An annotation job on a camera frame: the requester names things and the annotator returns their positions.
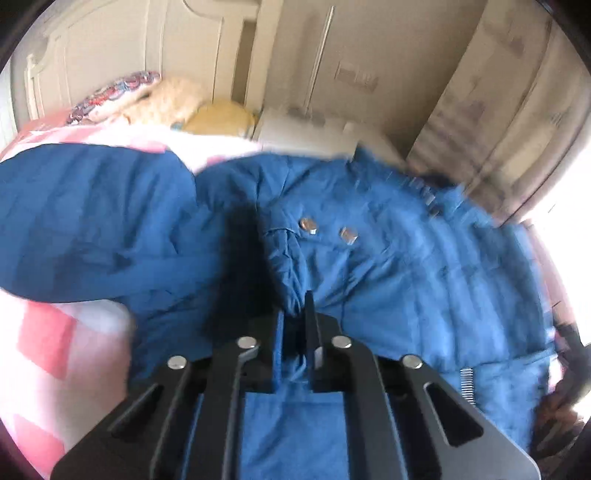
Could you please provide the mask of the blue quilted down jacket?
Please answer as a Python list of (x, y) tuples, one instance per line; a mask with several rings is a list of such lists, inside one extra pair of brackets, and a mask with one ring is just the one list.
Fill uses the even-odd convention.
[(418, 355), (453, 386), (471, 369), (477, 407), (522, 448), (554, 352), (526, 231), (363, 150), (260, 154), (198, 174), (169, 152), (24, 151), (1, 166), (1, 286), (124, 305), (136, 321), (131, 381), (283, 312), (280, 390), (245, 401), (244, 479), (349, 475), (342, 397), (305, 379), (307, 293), (377, 355)]

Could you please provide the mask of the pink checkered bed sheet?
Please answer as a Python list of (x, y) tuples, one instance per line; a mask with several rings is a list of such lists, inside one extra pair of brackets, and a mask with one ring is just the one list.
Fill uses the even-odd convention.
[[(68, 126), (65, 112), (26, 124), (3, 160), (45, 144), (161, 153), (190, 171), (259, 152), (256, 142), (164, 127)], [(47, 479), (60, 458), (125, 396), (132, 317), (107, 301), (44, 304), (1, 294), (1, 476)]]

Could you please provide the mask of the white bedside table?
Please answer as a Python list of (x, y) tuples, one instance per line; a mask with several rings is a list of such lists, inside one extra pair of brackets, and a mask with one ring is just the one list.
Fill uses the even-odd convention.
[(267, 108), (257, 122), (252, 139), (263, 150), (317, 158), (352, 158), (363, 146), (386, 163), (403, 166), (405, 161), (379, 129), (339, 118), (304, 118)]

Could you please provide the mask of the beige ship print curtain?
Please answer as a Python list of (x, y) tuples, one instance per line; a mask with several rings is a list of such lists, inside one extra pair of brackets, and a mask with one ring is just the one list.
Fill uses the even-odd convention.
[(407, 157), (496, 219), (526, 216), (590, 137), (590, 74), (536, 1), (490, 1)]

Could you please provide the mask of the yellow pillow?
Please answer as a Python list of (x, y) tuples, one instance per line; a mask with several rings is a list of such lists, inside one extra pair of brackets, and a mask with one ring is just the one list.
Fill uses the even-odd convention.
[(222, 135), (249, 138), (256, 127), (256, 116), (232, 101), (218, 101), (197, 108), (182, 130), (194, 135)]

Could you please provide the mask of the red blue patterned pillow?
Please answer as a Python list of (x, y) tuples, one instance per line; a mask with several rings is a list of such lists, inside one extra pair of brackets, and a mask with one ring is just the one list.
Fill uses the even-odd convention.
[(155, 71), (138, 71), (118, 78), (76, 104), (67, 125), (100, 123), (148, 95), (161, 81)]

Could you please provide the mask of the beige floral pillow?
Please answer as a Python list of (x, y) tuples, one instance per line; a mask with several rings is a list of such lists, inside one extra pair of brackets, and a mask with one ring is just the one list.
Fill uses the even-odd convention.
[(209, 99), (200, 84), (182, 77), (161, 80), (145, 98), (122, 110), (119, 116), (130, 125), (159, 125), (171, 128), (185, 123)]

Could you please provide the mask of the cream wooden headboard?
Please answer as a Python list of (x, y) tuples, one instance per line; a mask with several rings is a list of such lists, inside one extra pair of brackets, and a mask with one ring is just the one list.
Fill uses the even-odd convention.
[(73, 106), (112, 80), (137, 71), (189, 78), (205, 97), (228, 99), (242, 30), (256, 1), (76, 1), (27, 57), (27, 109), (37, 119)]

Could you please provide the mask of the white lamp pole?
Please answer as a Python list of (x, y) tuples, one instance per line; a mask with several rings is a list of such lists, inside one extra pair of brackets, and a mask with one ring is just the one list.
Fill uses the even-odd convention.
[(303, 111), (305, 118), (311, 116), (311, 100), (314, 97), (315, 85), (317, 85), (318, 82), (318, 74), (320, 73), (322, 60), (325, 56), (325, 48), (327, 48), (329, 31), (331, 31), (332, 21), (334, 21), (334, 17), (335, 5), (332, 5), (331, 7), (329, 7), (328, 14), (325, 16), (325, 23), (322, 26), (321, 39), (320, 42), (318, 42), (317, 51), (315, 51), (315, 60), (314, 64), (312, 64), (310, 80), (308, 80), (307, 93), (305, 93), (304, 96)]

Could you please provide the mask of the wall socket panel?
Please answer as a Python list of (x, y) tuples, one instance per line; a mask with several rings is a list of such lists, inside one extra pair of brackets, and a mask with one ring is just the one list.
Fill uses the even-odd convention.
[(360, 70), (355, 65), (339, 62), (338, 68), (335, 70), (335, 81), (367, 92), (374, 92), (378, 86), (379, 77), (374, 73)]

